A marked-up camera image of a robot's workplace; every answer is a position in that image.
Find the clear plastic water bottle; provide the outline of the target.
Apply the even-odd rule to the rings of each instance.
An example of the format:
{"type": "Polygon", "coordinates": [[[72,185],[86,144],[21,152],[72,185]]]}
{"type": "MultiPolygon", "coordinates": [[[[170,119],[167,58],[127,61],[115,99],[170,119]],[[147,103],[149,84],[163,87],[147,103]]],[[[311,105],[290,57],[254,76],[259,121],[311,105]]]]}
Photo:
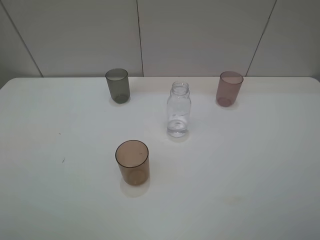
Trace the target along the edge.
{"type": "Polygon", "coordinates": [[[175,81],[167,99],[167,133],[173,138],[181,138],[188,132],[191,112],[189,85],[186,82],[175,81]]]}

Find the brown translucent plastic cup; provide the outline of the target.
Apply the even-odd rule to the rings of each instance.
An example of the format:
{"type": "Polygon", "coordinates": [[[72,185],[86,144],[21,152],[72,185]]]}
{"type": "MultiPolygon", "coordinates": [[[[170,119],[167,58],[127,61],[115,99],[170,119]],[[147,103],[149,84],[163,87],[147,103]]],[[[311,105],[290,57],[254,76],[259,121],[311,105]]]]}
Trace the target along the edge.
{"type": "Polygon", "coordinates": [[[143,185],[150,176],[149,149],[139,140],[128,140],[118,146],[115,160],[123,180],[131,186],[143,185]]]}

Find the pink translucent plastic cup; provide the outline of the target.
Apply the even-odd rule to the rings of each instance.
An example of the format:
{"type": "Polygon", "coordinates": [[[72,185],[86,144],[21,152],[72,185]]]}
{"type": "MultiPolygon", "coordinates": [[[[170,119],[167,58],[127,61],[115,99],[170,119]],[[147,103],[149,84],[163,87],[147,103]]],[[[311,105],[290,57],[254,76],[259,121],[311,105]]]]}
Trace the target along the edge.
{"type": "Polygon", "coordinates": [[[234,71],[221,73],[216,92],[216,102],[222,107],[232,106],[239,94],[244,78],[234,71]]]}

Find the grey translucent plastic cup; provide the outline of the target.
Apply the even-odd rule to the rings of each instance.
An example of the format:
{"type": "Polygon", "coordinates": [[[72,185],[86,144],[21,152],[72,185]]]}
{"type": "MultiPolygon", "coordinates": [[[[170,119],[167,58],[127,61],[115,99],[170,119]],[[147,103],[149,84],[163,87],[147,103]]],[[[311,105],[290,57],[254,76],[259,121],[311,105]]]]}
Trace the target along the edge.
{"type": "Polygon", "coordinates": [[[124,104],[130,98],[128,72],[122,68],[114,68],[105,74],[106,82],[112,100],[117,104],[124,104]]]}

